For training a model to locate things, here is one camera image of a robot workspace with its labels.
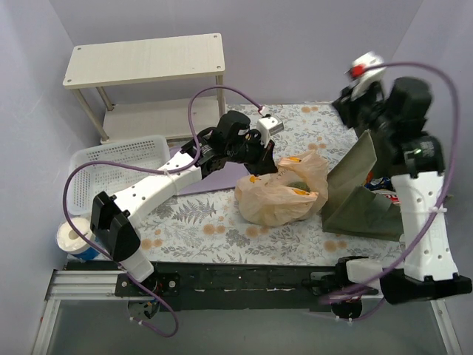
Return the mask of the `orange plastic grocery bag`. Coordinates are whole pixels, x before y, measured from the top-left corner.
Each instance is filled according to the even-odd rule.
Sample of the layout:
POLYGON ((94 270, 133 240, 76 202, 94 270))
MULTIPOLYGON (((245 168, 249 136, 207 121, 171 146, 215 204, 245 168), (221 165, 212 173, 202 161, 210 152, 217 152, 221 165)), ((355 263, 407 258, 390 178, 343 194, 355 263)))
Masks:
POLYGON ((316 150, 282 158, 278 172, 240 178, 234 196, 242 217, 260 226, 281 226, 305 220, 328 201, 328 161, 316 150), (311 192, 287 187, 304 181, 311 192))

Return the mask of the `green melon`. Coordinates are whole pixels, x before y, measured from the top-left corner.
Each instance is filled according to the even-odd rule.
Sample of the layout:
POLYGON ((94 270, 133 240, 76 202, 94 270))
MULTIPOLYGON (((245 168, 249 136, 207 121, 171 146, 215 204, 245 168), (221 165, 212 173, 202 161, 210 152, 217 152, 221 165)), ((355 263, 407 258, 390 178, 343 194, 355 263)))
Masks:
POLYGON ((299 189, 305 192, 311 192, 310 187, 304 181, 295 181, 295 182, 289 183, 287 187, 290 187, 293 189, 299 189))

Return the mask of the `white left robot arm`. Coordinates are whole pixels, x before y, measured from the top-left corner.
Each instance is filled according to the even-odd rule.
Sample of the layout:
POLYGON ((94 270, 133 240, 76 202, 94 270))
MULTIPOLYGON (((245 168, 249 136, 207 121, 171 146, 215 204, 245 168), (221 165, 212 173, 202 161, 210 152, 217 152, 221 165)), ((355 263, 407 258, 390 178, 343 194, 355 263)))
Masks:
POLYGON ((265 115, 251 128, 248 116, 226 112, 216 127, 199 132, 180 151, 150 175, 109 196, 101 192, 92 202, 91 231, 112 260, 132 278, 138 294, 148 296, 157 287, 155 268, 140 249, 137 228, 142 220, 180 190, 221 170, 227 163, 242 164, 252 175, 277 171, 273 159, 272 135, 284 129, 283 123, 265 115))

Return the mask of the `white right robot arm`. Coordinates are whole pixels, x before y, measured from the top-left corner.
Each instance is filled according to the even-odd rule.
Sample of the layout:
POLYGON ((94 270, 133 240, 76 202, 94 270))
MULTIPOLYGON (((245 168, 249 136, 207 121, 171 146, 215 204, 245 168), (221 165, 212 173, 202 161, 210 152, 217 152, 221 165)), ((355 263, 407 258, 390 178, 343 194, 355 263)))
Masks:
POLYGON ((424 130, 432 102, 429 85, 401 77, 385 95, 380 81, 364 92, 345 87, 332 103, 343 124, 366 128, 378 143, 400 201, 406 251, 401 268, 384 269, 379 288, 391 305, 469 294, 472 281, 459 274, 449 250, 441 195, 446 182, 439 140, 424 130))

